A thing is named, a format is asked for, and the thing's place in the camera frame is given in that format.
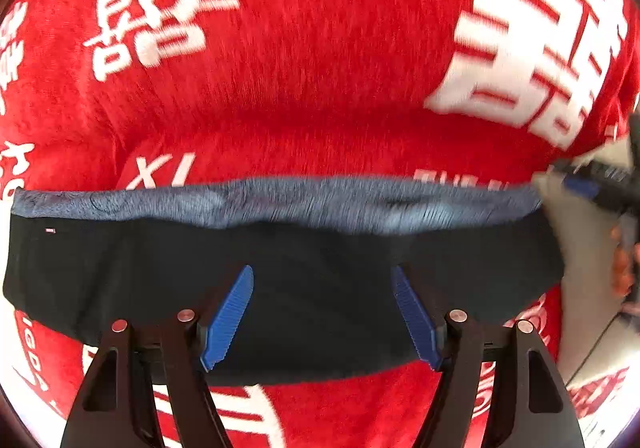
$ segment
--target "metal pin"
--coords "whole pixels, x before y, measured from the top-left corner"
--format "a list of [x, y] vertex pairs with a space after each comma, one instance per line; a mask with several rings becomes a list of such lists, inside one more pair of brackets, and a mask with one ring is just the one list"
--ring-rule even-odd
[[518, 329], [525, 334], [531, 334], [533, 332], [533, 324], [528, 320], [520, 320], [518, 322]]
[[463, 310], [460, 309], [454, 309], [453, 311], [451, 311], [449, 313], [449, 317], [457, 323], [463, 323], [466, 322], [466, 319], [468, 318], [468, 316], [466, 315], [466, 313]]
[[127, 328], [126, 320], [116, 320], [113, 324], [111, 324], [111, 330], [115, 333], [121, 333], [124, 329]]
[[193, 320], [195, 316], [196, 316], [196, 313], [194, 313], [193, 310], [183, 309], [178, 313], [178, 321], [187, 323]]

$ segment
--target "black pants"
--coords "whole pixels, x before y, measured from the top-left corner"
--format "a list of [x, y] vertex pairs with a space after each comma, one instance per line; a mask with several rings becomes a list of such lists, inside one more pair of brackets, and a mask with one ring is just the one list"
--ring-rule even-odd
[[399, 262], [428, 279], [447, 308], [497, 324], [564, 271], [542, 210], [507, 224], [396, 237], [289, 224], [206, 230], [155, 219], [12, 216], [4, 294], [31, 319], [97, 345], [115, 319], [159, 322], [199, 304], [230, 266], [249, 264], [254, 295], [209, 383], [292, 383], [416, 358], [391, 291]]

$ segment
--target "red blanket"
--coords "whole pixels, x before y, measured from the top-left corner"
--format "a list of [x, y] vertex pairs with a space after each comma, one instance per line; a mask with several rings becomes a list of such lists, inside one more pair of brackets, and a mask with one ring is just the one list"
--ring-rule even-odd
[[[2, 198], [265, 175], [500, 189], [626, 132], [637, 34], [631, 0], [17, 0], [0, 28]], [[526, 314], [556, 355], [559, 289]], [[16, 323], [31, 386], [65, 417], [89, 349]], [[437, 381], [416, 363], [213, 391], [236, 446], [407, 447]], [[470, 447], [491, 386], [487, 366]]]

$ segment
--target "silver rivet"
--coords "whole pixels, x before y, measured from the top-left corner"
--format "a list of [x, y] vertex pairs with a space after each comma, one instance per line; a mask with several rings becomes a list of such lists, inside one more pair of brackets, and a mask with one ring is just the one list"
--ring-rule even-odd
[[458, 323], [466, 322], [466, 319], [468, 318], [466, 313], [460, 309], [454, 309], [453, 311], [451, 311], [449, 313], [449, 317], [454, 322], [458, 322]]
[[116, 320], [111, 324], [111, 330], [115, 333], [121, 333], [124, 329], [127, 328], [126, 320]]
[[525, 334], [531, 334], [533, 332], [533, 324], [527, 320], [520, 320], [518, 322], [518, 329]]
[[195, 316], [196, 316], [196, 313], [194, 313], [193, 310], [183, 309], [178, 313], [178, 321], [187, 323], [193, 320]]

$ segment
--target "gray fuzzy fabric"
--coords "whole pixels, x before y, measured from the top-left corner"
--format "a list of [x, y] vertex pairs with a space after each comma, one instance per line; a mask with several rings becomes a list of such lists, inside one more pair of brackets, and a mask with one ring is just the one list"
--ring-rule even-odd
[[225, 229], [289, 222], [348, 234], [403, 235], [514, 221], [540, 206], [530, 186], [461, 188], [399, 178], [251, 178], [107, 192], [15, 191], [12, 212], [94, 221], [156, 218]]

